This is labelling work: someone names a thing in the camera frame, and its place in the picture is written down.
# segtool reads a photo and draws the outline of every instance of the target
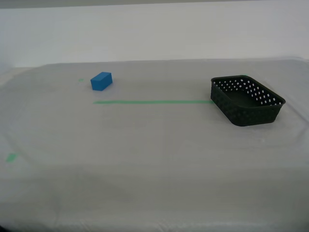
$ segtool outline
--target green tape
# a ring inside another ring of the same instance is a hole
[[[17,158],[17,156],[18,155],[15,153],[10,153],[8,157],[6,158],[6,162],[7,163],[13,162]]]
[[[124,101],[124,100],[114,100],[114,101],[94,101],[93,104],[213,104],[213,101]]]

